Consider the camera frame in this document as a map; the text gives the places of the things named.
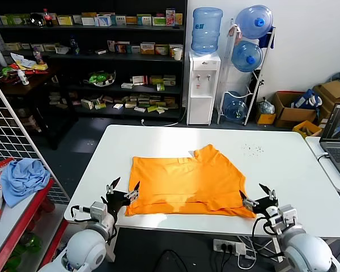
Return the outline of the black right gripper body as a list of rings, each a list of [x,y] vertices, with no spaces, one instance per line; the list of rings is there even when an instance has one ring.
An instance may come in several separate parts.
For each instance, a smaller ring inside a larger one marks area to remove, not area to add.
[[[278,199],[263,197],[255,200],[252,206],[252,212],[255,214],[262,214],[265,217],[273,217],[278,214]]]

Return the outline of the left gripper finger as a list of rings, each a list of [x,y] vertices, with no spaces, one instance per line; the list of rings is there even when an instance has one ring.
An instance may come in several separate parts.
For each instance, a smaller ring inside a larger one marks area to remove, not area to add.
[[[126,193],[124,197],[130,201],[135,201],[139,196],[139,186],[140,186],[140,181],[138,181],[135,188],[132,191]]]
[[[110,185],[107,184],[107,186],[106,186],[107,194],[113,194],[114,189],[117,186],[119,181],[120,181],[120,177],[113,180]]]

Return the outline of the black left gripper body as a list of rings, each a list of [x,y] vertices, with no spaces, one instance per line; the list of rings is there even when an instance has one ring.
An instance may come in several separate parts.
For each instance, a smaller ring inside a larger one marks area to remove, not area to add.
[[[101,197],[101,199],[107,206],[107,212],[112,216],[117,216],[121,207],[130,205],[130,199],[128,199],[127,194],[117,190],[114,190],[113,193],[107,193],[105,197]]]

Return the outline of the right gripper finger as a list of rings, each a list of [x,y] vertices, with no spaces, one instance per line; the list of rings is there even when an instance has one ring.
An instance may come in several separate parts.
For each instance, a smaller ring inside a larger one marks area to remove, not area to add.
[[[253,209],[254,207],[258,206],[258,202],[249,199],[241,190],[239,190],[240,196],[242,198],[243,206],[247,209]]]
[[[259,186],[266,193],[266,197],[263,197],[263,199],[268,199],[270,201],[276,201],[277,200],[275,190],[271,190],[269,187],[267,187],[266,185],[263,185],[261,183],[259,183]]]

